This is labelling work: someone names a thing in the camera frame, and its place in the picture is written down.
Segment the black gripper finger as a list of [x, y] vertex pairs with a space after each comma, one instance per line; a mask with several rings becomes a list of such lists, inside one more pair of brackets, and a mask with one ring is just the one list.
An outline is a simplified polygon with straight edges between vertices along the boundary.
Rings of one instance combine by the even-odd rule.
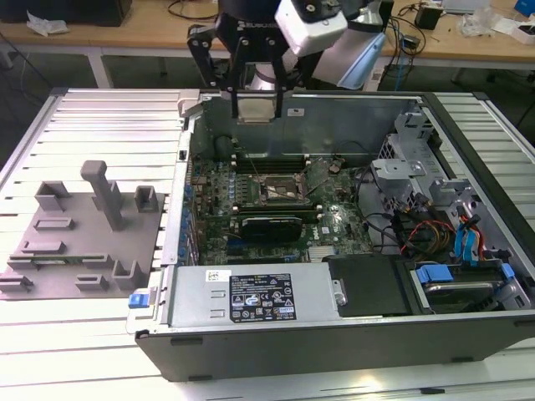
[[320, 60], [320, 53], [298, 57], [297, 62], [288, 73], [283, 62], [283, 55], [288, 50], [289, 48], [283, 50], [283, 44], [280, 40], [267, 38], [268, 59], [274, 72], [274, 91], [276, 93], [274, 117], [276, 119], [282, 115], [285, 93], [296, 86], [303, 87], [312, 78]]
[[204, 25], [194, 24], [188, 28], [187, 45], [206, 85], [220, 89], [231, 102], [231, 113], [234, 119], [238, 118], [237, 90], [244, 68], [245, 53], [239, 45], [236, 54], [231, 54], [227, 71], [217, 74], [210, 54], [216, 29]]

